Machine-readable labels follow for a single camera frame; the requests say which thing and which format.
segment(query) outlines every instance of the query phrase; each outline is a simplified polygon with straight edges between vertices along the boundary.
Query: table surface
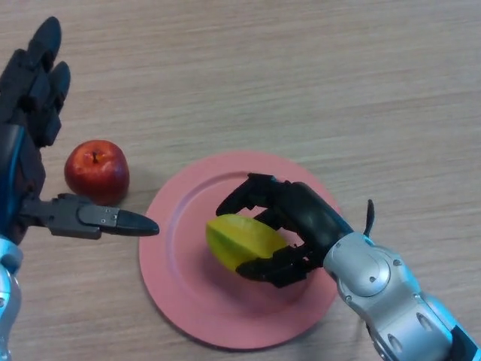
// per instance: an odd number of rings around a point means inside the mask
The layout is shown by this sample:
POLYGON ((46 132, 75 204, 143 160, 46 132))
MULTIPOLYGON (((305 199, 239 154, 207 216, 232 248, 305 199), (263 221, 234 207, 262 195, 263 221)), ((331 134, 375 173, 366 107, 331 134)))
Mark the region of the table surface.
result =
MULTIPOLYGON (((50 15, 72 84, 43 197, 68 191, 81 141, 121 144, 124 207, 145 212, 189 163, 267 151, 324 182, 343 214, 401 253, 481 341, 481 11, 478 0, 18 0, 2 2, 6 63, 50 15)), ((144 292, 138 240, 22 243, 14 360, 375 360, 339 299, 296 342, 261 353, 193 344, 144 292)))

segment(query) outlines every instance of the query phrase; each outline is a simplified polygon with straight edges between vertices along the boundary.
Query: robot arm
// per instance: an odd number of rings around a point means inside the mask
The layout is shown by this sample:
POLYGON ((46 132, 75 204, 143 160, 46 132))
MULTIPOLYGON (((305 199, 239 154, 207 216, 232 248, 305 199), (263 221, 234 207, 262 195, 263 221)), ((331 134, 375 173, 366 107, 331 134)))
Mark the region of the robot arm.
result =
POLYGON ((423 292, 401 255, 369 238, 374 204, 368 203, 364 233, 349 224, 311 188, 279 182, 267 174, 247 181, 218 207, 217 215, 266 208, 256 217, 273 229, 296 232, 302 245, 237 268, 253 281, 285 287, 323 267, 345 302, 366 323, 386 361, 479 361, 481 350, 446 307, 423 292))
POLYGON ((0 360, 11 360, 8 339, 21 305, 19 246, 30 226, 88 239, 99 239, 102 233, 159 233, 159 226, 143 215, 100 207, 83 197, 39 198, 46 177, 40 150, 56 139, 70 87, 68 65, 53 66, 61 35, 59 21, 47 19, 28 48, 14 52, 0 76, 0 360))

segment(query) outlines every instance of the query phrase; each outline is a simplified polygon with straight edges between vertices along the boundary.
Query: wooden table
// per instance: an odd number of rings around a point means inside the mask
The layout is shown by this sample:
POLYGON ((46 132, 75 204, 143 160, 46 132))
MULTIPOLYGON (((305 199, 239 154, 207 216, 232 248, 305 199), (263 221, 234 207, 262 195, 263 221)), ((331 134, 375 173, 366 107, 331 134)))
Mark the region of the wooden table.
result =
MULTIPOLYGON (((123 146, 125 207, 145 212, 169 177, 249 148, 311 170, 363 229, 400 252, 481 341, 481 8, 458 0, 4 0, 2 63, 50 15, 71 66, 63 128, 45 149, 43 197, 68 191, 81 141, 123 146)), ((22 243, 14 361, 371 361, 337 300, 319 327, 262 353, 222 353, 165 324, 144 292, 138 240, 22 243)))

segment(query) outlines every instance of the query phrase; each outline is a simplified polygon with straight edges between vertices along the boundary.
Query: silver robot wrist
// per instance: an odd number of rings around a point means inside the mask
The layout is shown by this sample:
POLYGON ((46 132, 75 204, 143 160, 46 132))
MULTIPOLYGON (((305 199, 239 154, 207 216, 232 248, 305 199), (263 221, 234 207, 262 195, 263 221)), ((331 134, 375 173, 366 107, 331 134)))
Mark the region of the silver robot wrist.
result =
POLYGON ((366 322, 382 359, 449 359, 457 322, 422 291, 399 254, 354 232, 329 251, 324 269, 336 280, 340 297, 366 322))

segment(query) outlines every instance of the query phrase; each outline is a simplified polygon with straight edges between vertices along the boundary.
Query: red apple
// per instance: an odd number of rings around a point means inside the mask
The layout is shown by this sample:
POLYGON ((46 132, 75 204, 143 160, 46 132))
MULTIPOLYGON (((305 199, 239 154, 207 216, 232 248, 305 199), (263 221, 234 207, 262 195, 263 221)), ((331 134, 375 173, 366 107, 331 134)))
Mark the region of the red apple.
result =
POLYGON ((122 150, 106 140, 86 141, 67 158, 65 182, 97 205, 117 205, 127 194, 130 173, 122 150))

